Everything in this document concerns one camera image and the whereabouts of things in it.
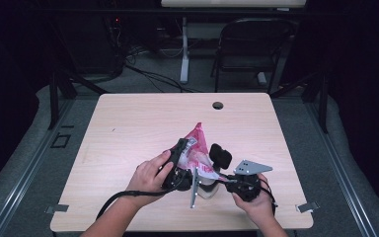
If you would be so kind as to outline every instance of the gray tape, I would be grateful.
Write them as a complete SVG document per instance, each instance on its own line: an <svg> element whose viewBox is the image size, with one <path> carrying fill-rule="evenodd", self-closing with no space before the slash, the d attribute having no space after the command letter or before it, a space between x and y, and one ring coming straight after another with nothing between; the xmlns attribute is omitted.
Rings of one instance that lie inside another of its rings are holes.
<svg viewBox="0 0 379 237"><path fill-rule="evenodd" d="M301 213L309 211L313 212L315 209L319 208L320 206L315 202L305 203L302 205L295 205L297 211L300 211Z"/></svg>
<svg viewBox="0 0 379 237"><path fill-rule="evenodd" d="M55 206L48 206L45 210L47 214L54 214L56 211L66 212L69 205L57 204Z"/></svg>

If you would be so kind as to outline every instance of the black cable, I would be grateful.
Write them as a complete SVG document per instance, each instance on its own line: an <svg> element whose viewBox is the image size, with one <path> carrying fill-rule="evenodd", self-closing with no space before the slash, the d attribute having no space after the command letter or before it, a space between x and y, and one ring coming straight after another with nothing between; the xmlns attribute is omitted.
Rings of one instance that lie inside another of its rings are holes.
<svg viewBox="0 0 379 237"><path fill-rule="evenodd" d="M186 179L186 175L184 175L175 186L173 186L172 188L170 188L168 190L161 191L161 192L122 191L122 192L116 193L115 195L111 196L106 201L106 203L103 205L103 207L101 207L100 212L98 212L97 219L100 218L104 214L104 212L106 212L107 208L116 199L118 199L120 197L123 197L123 196L134 196L134 197L137 197L137 196L151 196L151 197L163 196L163 195L168 194L172 191L175 191L183 183L183 181L185 179Z"/></svg>
<svg viewBox="0 0 379 237"><path fill-rule="evenodd" d="M170 85L172 87L175 87L177 89L180 89L181 93L182 92L191 92L191 93L193 93L193 92L200 92L200 91L197 91L197 90L185 88L180 83L178 83L177 81L175 81L174 79L172 79L170 77L167 77L167 76L164 76L164 75L160 75L160 74L157 74L157 73L154 73L154 72L144 71L144 70L135 68L135 67L127 65L127 64L125 64L124 67L126 67L126 68L128 68L128 69L130 69L132 71L135 71L135 72L137 72L139 74L142 74L143 76L145 76L161 92L163 92L163 91L160 88L158 88L153 83L153 81L151 81L151 79L159 81L159 82L162 82L162 83L165 83L165 84L168 84L168 85Z"/></svg>

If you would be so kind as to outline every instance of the table surface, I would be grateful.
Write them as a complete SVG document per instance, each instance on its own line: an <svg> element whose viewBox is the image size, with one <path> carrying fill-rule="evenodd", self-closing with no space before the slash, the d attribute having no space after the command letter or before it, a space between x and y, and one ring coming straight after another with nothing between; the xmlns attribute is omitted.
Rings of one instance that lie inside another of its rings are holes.
<svg viewBox="0 0 379 237"><path fill-rule="evenodd" d="M223 104L215 110L214 102ZM105 94L78 151L50 224L54 232L84 231L109 197L123 191L137 165L174 146L201 122L207 147L221 145L233 155L224 174L243 160L269 165L265 173L279 205L275 217L286 229L309 228L311 213L268 94L182 93ZM211 199L198 197L190 208L190 191L172 192L143 207L129 231L255 230L224 186Z"/></svg>
<svg viewBox="0 0 379 237"><path fill-rule="evenodd" d="M163 7L302 8L306 0L162 0Z"/></svg>

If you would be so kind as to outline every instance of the forearm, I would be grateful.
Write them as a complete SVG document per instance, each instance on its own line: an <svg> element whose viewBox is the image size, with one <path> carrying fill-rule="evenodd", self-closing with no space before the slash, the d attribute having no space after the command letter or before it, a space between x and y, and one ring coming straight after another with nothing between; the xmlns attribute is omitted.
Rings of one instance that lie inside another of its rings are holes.
<svg viewBox="0 0 379 237"><path fill-rule="evenodd" d="M113 205L82 234L88 236L122 236L139 210L129 198L120 197Z"/></svg>
<svg viewBox="0 0 379 237"><path fill-rule="evenodd" d="M287 237L287 233L282 229L281 225L274 217L255 218L252 217L254 223L263 232L265 237Z"/></svg>

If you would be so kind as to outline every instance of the snack bag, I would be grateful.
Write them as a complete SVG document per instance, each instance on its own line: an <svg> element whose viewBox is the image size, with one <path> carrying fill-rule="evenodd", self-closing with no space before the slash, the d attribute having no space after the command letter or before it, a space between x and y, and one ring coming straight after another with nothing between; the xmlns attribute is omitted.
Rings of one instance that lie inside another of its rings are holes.
<svg viewBox="0 0 379 237"><path fill-rule="evenodd" d="M201 183L207 186L213 184L219 179L219 175L214 171L211 164L201 122L195 126L185 139L188 139L189 142L180 157L178 167L184 170L190 169L192 173L197 168Z"/></svg>

